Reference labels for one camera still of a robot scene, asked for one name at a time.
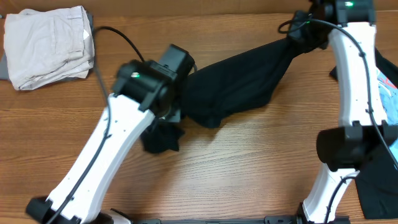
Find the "black t-shirt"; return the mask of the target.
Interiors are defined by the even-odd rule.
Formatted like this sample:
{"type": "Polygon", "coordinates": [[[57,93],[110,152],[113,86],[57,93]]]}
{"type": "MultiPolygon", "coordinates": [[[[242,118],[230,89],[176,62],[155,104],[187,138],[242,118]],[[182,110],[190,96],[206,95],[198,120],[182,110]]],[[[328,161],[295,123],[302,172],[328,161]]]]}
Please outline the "black t-shirt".
{"type": "Polygon", "coordinates": [[[192,73],[177,99],[180,117],[214,129],[235,113],[265,106],[292,60],[303,52],[303,46],[284,38],[192,73]]]}

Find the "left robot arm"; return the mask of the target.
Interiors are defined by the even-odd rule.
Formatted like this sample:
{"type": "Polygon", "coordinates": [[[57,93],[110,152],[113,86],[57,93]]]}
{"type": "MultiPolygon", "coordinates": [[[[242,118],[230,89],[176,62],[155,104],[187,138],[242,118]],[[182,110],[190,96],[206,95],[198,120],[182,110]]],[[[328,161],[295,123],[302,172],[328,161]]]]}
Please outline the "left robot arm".
{"type": "Polygon", "coordinates": [[[48,196],[30,200],[26,214],[38,223],[132,223],[115,209],[102,211],[105,195],[132,145],[179,113],[181,85],[193,68],[191,59],[170,58],[122,65],[77,160],[48,196]]]}

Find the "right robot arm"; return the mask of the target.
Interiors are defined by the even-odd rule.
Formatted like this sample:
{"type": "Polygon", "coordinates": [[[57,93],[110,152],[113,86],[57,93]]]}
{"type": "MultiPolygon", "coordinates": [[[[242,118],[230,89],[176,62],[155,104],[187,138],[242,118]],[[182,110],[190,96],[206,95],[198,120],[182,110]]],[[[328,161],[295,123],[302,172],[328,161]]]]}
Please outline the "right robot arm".
{"type": "Polygon", "coordinates": [[[349,184],[379,152],[389,152],[397,126],[387,122],[377,79],[372,1],[313,1],[286,22],[288,35],[313,48],[331,46],[340,89],[338,126],[320,131],[321,166],[294,223],[348,223],[336,209],[349,184]]]}

